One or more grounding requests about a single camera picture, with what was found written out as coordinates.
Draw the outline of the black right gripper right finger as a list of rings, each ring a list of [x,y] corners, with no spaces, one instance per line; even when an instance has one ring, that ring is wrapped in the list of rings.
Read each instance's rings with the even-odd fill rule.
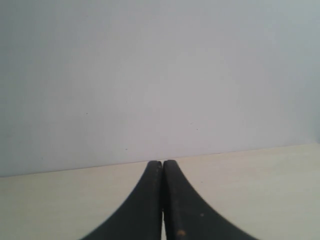
[[[193,188],[175,160],[162,172],[162,203],[168,240],[254,240],[215,211]]]

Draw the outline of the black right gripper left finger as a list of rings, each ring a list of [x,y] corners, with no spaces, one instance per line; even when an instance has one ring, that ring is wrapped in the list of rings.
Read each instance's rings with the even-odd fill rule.
[[[85,240],[160,240],[163,210],[162,163],[150,161],[121,206]]]

